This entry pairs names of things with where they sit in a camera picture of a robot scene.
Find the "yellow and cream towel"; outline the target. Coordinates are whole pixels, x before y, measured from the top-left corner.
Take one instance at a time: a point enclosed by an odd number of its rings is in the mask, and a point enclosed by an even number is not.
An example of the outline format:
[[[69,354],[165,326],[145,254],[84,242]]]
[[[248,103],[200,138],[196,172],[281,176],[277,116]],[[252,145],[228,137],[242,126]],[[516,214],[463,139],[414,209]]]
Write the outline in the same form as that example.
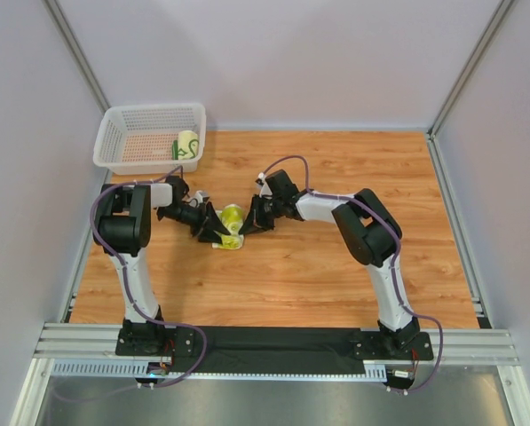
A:
[[[217,211],[218,218],[225,228],[229,231],[229,235],[219,233],[221,237],[220,243],[212,243],[214,249],[237,250],[241,249],[244,242],[244,236],[239,234],[243,225],[243,211],[237,204],[229,204],[223,209]]]

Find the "green and cream patterned towel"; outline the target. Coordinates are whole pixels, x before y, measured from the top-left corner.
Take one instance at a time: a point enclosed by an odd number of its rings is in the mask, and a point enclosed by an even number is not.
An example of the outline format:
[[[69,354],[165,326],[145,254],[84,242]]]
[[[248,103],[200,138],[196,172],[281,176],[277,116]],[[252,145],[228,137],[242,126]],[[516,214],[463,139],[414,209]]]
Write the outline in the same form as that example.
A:
[[[182,130],[172,142],[172,159],[175,161],[192,160],[199,152],[199,136],[192,130]]]

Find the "white perforated plastic basket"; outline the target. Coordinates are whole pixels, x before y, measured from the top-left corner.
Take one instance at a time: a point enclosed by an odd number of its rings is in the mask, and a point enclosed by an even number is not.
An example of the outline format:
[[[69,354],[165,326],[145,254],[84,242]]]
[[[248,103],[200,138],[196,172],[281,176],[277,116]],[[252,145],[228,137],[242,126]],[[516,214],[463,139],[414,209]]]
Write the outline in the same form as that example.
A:
[[[119,176],[167,173],[180,166],[194,172],[203,155],[206,109],[199,103],[114,106],[100,123],[93,162]],[[171,146],[182,130],[199,136],[192,160],[172,159]]]

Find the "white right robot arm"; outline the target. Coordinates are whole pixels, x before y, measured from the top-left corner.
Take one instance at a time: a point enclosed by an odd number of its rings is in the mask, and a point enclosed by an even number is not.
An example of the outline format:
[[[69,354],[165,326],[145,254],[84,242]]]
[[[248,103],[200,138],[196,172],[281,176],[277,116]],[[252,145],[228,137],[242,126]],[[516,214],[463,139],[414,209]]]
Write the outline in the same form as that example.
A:
[[[403,348],[413,315],[399,268],[401,231],[376,195],[368,189],[353,196],[263,190],[252,198],[240,234],[272,230],[279,217],[337,226],[352,257],[367,267],[381,333],[391,347]]]

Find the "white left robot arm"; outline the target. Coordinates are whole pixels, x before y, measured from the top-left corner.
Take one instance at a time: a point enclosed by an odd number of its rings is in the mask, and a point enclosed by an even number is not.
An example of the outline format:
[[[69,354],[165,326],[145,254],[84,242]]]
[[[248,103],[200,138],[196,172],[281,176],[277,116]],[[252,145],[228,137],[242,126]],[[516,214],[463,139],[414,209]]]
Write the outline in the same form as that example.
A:
[[[176,175],[153,180],[105,184],[91,205],[90,225],[95,243],[115,265],[123,291],[123,328],[170,327],[154,295],[146,264],[152,215],[190,229],[200,242],[220,243],[231,233],[221,222],[209,196],[197,192],[188,199],[189,186]]]

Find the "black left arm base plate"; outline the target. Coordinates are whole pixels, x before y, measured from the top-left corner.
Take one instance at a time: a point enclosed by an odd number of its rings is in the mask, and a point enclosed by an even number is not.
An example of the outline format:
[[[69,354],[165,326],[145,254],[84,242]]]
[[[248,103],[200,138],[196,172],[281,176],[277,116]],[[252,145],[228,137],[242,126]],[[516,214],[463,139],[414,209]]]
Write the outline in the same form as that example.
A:
[[[120,335],[115,346],[117,356],[126,357],[169,357],[191,358],[198,355],[203,340],[199,334],[188,328],[166,328],[158,335]]]

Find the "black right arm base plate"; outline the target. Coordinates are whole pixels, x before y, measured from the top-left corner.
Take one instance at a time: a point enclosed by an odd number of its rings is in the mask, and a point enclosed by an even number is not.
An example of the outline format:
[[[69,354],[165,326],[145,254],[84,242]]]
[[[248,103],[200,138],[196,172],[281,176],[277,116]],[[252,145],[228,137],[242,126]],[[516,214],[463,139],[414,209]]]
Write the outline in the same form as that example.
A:
[[[418,333],[410,342],[395,343],[379,331],[359,331],[350,341],[353,355],[362,360],[411,361],[434,359],[434,351],[428,333]]]

